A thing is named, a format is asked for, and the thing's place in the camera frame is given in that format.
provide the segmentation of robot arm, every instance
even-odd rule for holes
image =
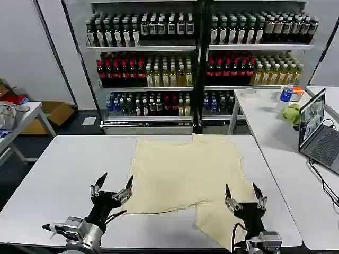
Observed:
[[[65,223],[46,224],[42,227],[66,238],[68,249],[65,254],[98,254],[100,253],[101,237],[106,232],[106,225],[126,210],[110,215],[114,208],[121,207],[132,195],[133,176],[126,187],[119,192],[100,190],[107,173],[100,177],[95,185],[91,185],[91,200],[94,204],[86,218],[69,217]]]

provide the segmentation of cardboard box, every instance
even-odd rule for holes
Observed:
[[[42,102],[42,110],[53,128],[60,127],[74,113],[74,109],[64,102]],[[20,134],[45,135],[48,132],[44,129],[40,120],[34,119]]]

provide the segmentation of plastic bottle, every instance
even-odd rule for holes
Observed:
[[[293,85],[285,85],[281,94],[278,103],[276,104],[275,111],[281,112],[288,105],[288,102],[291,100],[293,95]]]

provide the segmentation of white table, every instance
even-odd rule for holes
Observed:
[[[298,132],[274,112],[279,89],[257,89],[259,98],[242,97],[234,90],[247,124],[286,201],[305,245],[311,250],[339,249],[339,212],[310,170],[307,159],[298,153]],[[309,101],[305,93],[300,105]],[[339,194],[339,177],[316,165],[330,187]]]
[[[65,246],[64,237],[50,238],[52,233],[41,226],[64,222],[69,216],[86,217],[93,206],[90,184],[105,171],[108,176],[103,190],[118,191],[125,186],[139,137],[192,140],[191,135],[57,136],[0,212],[0,243]],[[268,196],[263,218],[265,228],[278,231],[283,246],[301,245],[299,232],[253,137],[225,138],[235,143],[242,154],[245,176]],[[194,227],[194,221],[195,208],[159,215],[125,215],[109,224],[101,246],[118,249],[220,248]]]
[[[339,121],[339,87],[335,86],[308,86],[306,91],[314,96],[319,93],[321,90],[326,89],[325,96],[325,110],[332,116],[335,120]]]
[[[44,126],[46,131],[48,131],[53,137],[56,136],[56,133],[46,115],[42,111],[41,102],[28,102],[27,106],[30,108],[27,112],[17,112],[16,124],[12,133],[6,137],[0,139],[0,165],[12,154],[15,153],[23,162],[31,161],[31,159],[26,159],[25,156],[19,151],[19,149],[12,143],[14,139],[27,127],[27,125],[33,121],[36,117],[40,120],[41,124]]]

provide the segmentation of cable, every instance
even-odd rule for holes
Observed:
[[[337,207],[339,207],[339,197],[330,188],[330,186],[327,184],[327,182],[325,182],[325,180],[323,179],[323,177],[320,174],[320,172],[318,171],[318,169],[316,169],[316,167],[314,166],[314,161],[311,158],[309,158],[308,163],[310,164],[311,168],[314,170],[314,172],[317,174],[317,176],[322,181],[324,192],[331,198],[333,204],[336,205]]]
[[[123,210],[119,213],[115,213],[115,214],[112,214],[110,216],[108,216],[106,222],[105,222],[105,225],[107,225],[108,223],[110,223],[111,221],[113,221],[116,217],[120,216],[121,214],[124,214],[125,212],[127,212],[127,210]]]
[[[232,232],[232,253],[234,252],[234,237],[235,237],[235,231],[237,230],[237,227],[240,226],[243,230],[246,230],[243,225],[241,225],[239,222],[234,225],[233,232]]]

